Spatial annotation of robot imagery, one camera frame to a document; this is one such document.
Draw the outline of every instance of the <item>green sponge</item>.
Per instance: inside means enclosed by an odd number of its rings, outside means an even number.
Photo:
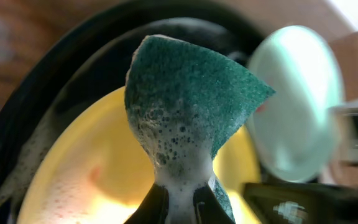
[[[193,194],[207,184],[234,221],[212,160],[273,93],[212,50],[160,35],[144,39],[127,74],[125,106],[154,165],[155,183],[169,192],[168,223],[196,223]]]

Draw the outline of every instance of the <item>wet sponge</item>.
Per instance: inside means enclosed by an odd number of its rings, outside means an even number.
[[[153,118],[148,112],[152,108],[170,114],[180,108],[178,122],[184,126],[198,122],[198,131],[211,141],[212,158],[274,93],[237,62],[188,42],[148,36],[135,58],[125,95],[130,123],[131,117]]]

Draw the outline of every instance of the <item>yellow plate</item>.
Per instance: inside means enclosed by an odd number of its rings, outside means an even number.
[[[240,197],[241,183],[260,179],[244,128],[223,146],[213,166],[236,222],[258,223]],[[149,158],[127,123],[122,87],[90,106],[58,138],[30,185],[19,223],[123,223],[153,182]]]

